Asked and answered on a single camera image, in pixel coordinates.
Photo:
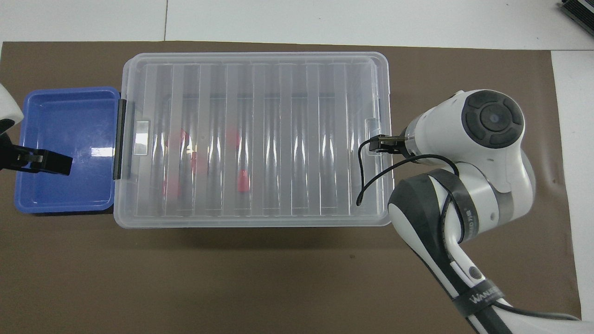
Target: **clear lid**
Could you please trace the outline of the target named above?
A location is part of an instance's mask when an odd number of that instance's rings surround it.
[[[376,52],[142,53],[124,66],[126,228],[378,226],[390,175],[365,193],[357,149],[390,134]],[[391,157],[364,150],[367,175]]]

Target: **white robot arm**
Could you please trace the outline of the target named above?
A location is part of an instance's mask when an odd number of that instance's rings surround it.
[[[23,112],[0,84],[0,170],[69,175],[72,158],[53,151],[14,145],[6,130],[23,120]]]
[[[0,135],[23,120],[23,113],[10,93],[0,84]]]
[[[594,333],[594,323],[512,307],[459,246],[530,210],[535,179],[520,149],[524,128],[518,104],[493,90],[460,91],[417,117],[391,137],[391,153],[449,166],[398,183],[388,202],[392,224],[478,333]]]

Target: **brown mat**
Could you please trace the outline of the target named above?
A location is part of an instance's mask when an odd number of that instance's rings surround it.
[[[537,197],[465,249],[516,307],[580,314],[548,51],[213,42],[4,43],[0,82],[121,87],[140,52],[379,51],[394,132],[457,90],[494,89],[526,115]],[[18,127],[9,131],[18,142]],[[427,169],[407,166],[404,178]],[[0,172],[0,332],[472,333],[391,225],[126,230],[110,214],[35,216]]]

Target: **blue tray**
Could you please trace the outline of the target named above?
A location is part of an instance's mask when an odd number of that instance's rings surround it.
[[[17,173],[24,213],[105,210],[113,204],[119,93],[112,87],[35,90],[25,98],[20,145],[72,157],[69,176]]]

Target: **white table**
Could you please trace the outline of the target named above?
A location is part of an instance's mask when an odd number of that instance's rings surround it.
[[[594,180],[584,168],[594,163],[594,37],[563,15],[558,2],[0,0],[0,42],[212,40],[553,50],[582,317],[594,320]]]

